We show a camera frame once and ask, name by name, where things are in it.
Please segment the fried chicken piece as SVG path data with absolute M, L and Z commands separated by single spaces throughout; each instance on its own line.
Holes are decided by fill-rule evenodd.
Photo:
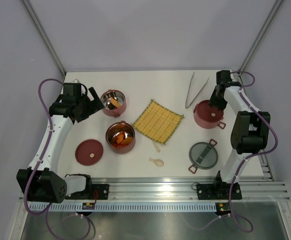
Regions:
M 134 140 L 133 137 L 128 136 L 128 137 L 126 137 L 125 139 L 123 139 L 123 140 L 120 142 L 120 144 L 121 144 L 121 145 L 129 145 L 133 140 Z

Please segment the metal tongs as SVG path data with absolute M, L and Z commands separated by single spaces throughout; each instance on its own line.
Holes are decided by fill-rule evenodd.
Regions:
M 191 105 L 195 102 L 198 96 L 201 94 L 203 89 L 206 87 L 210 80 L 210 77 L 197 78 L 196 73 L 193 72 L 188 84 L 188 89 L 186 93 L 184 108 L 189 109 Z

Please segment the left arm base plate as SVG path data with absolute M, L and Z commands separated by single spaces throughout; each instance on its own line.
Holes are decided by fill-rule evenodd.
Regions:
M 88 184 L 83 191 L 72 193 L 65 197 L 66 200 L 107 200 L 109 196 L 109 184 Z

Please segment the salmon slice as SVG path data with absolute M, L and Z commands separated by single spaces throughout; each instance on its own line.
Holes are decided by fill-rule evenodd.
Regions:
M 116 108 L 120 108 L 120 107 L 121 107 L 121 105 L 119 104 L 119 102 L 118 102 L 116 99 L 114 99 L 114 98 L 111 98 L 111 99 L 110 99 L 110 102 L 111 102 L 113 105 L 115 105 Z

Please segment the red sausage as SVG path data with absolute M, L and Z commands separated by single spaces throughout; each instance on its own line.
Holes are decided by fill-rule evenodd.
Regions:
M 111 142 L 110 143 L 113 147 L 116 147 L 116 148 L 120 148 L 121 147 L 121 144 L 118 144 L 116 142 Z

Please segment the dark chocolate pastry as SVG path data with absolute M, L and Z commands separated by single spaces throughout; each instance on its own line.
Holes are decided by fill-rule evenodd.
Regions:
M 107 108 L 108 108 L 109 110 L 114 110 L 114 109 L 116 109 L 117 107 L 116 107 L 115 105 L 113 105 L 113 104 L 110 102 L 110 103 L 108 104 Z

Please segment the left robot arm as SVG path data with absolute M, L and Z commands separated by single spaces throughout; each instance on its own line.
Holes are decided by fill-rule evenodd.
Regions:
M 104 108 L 93 87 L 68 82 L 50 107 L 44 110 L 47 128 L 33 160 L 26 169 L 19 169 L 17 182 L 26 202 L 62 203 L 68 196 L 88 199 L 94 194 L 92 179 L 75 173 L 67 177 L 57 174 L 66 138 L 75 123 L 88 119 Z

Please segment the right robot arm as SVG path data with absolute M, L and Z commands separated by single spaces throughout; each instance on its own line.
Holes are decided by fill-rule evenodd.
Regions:
M 239 179 L 250 158 L 268 144 L 271 116 L 260 111 L 247 97 L 244 86 L 231 78 L 229 70 L 216 73 L 216 86 L 208 101 L 211 107 L 225 110 L 230 105 L 236 114 L 230 144 L 232 151 L 210 187 L 215 200 L 241 199 Z

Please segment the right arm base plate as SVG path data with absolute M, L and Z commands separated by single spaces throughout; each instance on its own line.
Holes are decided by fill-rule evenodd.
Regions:
M 240 185 L 235 183 L 230 191 L 230 183 L 222 183 L 219 186 L 214 184 L 195 184 L 195 190 L 199 200 L 242 200 Z

